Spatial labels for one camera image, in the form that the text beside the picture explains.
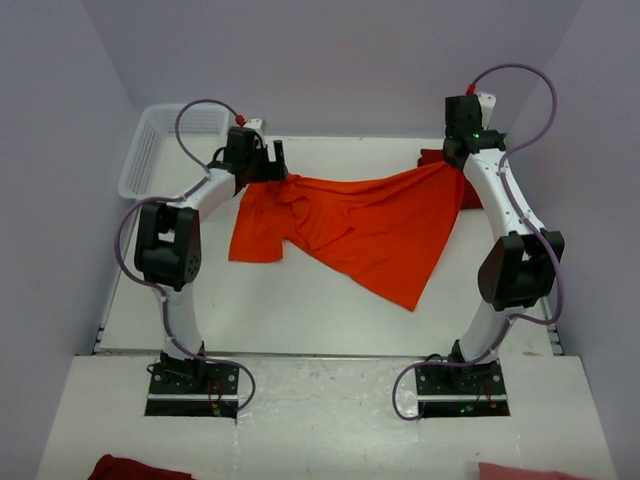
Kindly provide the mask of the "orange t-shirt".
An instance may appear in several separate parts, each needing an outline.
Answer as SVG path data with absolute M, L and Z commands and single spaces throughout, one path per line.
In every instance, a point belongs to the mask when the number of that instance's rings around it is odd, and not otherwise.
M 461 210 L 462 174 L 443 162 L 340 182 L 290 175 L 250 185 L 228 257 L 272 263 L 291 243 L 372 293 L 415 310 Z

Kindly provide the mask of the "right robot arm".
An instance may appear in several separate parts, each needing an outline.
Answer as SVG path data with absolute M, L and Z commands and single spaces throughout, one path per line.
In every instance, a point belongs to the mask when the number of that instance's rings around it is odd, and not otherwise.
M 510 168 L 505 136 L 487 128 L 477 95 L 446 98 L 443 157 L 474 188 L 494 239 L 477 274 L 481 303 L 440 376 L 454 391 L 467 393 L 496 364 L 516 321 L 550 326 L 559 320 L 558 312 L 543 319 L 528 310 L 561 290 L 558 270 L 565 241 L 530 209 Z

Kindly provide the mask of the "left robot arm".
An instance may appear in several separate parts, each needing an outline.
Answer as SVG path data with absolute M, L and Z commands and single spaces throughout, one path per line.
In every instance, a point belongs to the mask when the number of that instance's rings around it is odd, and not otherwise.
M 156 290 L 164 330 L 156 367 L 187 393 L 198 392 L 208 379 L 193 293 L 202 266 L 201 223 L 247 185 L 287 177 L 282 143 L 274 144 L 270 160 L 265 129 L 266 121 L 258 118 L 231 127 L 203 181 L 175 200 L 153 199 L 140 209 L 134 265 Z

